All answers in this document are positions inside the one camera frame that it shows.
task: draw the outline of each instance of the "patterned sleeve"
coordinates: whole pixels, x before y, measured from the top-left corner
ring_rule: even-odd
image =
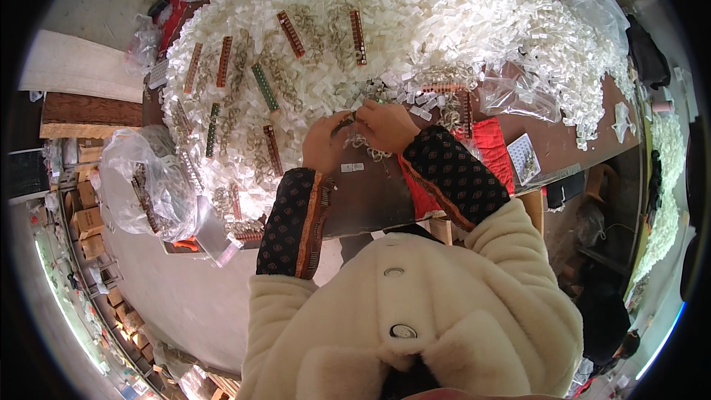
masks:
[[[444,127],[422,130],[403,159],[410,176],[466,231],[509,201],[506,187]]]
[[[333,188],[333,180],[315,170],[295,168],[284,174],[264,226],[257,275],[314,278]]]

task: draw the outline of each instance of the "woman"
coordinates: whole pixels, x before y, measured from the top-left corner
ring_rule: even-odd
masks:
[[[241,399],[402,399],[438,388],[472,395],[563,395],[582,325],[557,287],[523,204],[445,129],[367,101],[353,129],[404,166],[468,234],[466,248],[389,233],[323,288],[321,227],[351,127],[316,121],[302,168],[287,172],[250,279]]]

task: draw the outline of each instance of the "brown table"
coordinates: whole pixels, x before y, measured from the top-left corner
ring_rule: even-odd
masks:
[[[195,10],[208,2],[209,0],[203,0],[200,3],[190,4],[186,8],[169,46],[180,35],[180,28],[185,20],[192,17]],[[587,152],[577,148],[575,127],[566,127],[562,122],[549,126],[546,122],[527,116],[507,114],[496,116],[501,125],[503,140],[507,145],[522,134],[529,134],[542,169],[527,189],[517,186],[517,193],[529,188],[542,187],[590,168],[639,144],[640,130],[637,131],[637,136],[627,132],[624,143],[618,142],[611,128],[615,121],[614,107],[620,101],[627,104],[628,102],[614,84],[612,77],[606,76],[602,81],[602,88],[605,115],[598,123],[598,138],[587,143]],[[472,105],[478,109],[476,90],[473,98]],[[157,96],[150,101],[145,101],[144,104],[144,123],[162,123],[163,114]],[[630,110],[630,120],[639,127],[638,111],[633,106],[630,106]],[[486,118],[488,116],[474,111],[474,120]],[[428,125],[417,116],[413,116],[413,120],[422,128]],[[414,218],[412,196],[396,157],[374,163],[366,154],[365,148],[347,147],[343,151],[341,162],[363,163],[365,169],[351,173],[341,173],[337,170],[333,173],[338,190],[334,191],[331,197],[331,214],[324,225],[324,237],[355,235],[417,221]]]

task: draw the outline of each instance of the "hand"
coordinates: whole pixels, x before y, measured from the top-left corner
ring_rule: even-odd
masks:
[[[381,106],[377,102],[366,101],[355,115],[357,120],[353,128],[376,150],[401,155],[420,133],[410,114],[399,103]]]
[[[317,120],[308,131],[304,140],[304,162],[302,167],[310,168],[322,174],[329,174],[336,169],[343,151],[343,143],[351,132],[350,127],[343,127],[333,138],[331,132],[351,112],[339,111],[330,118]]]

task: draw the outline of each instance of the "woman's left hand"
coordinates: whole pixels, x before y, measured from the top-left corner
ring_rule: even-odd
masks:
[[[341,158],[343,143],[346,141],[351,127],[343,127],[331,137],[331,132],[351,112],[339,111],[330,118],[323,117],[317,120],[308,131],[304,140],[304,162],[302,167],[310,168],[322,174],[329,174],[338,166]]]

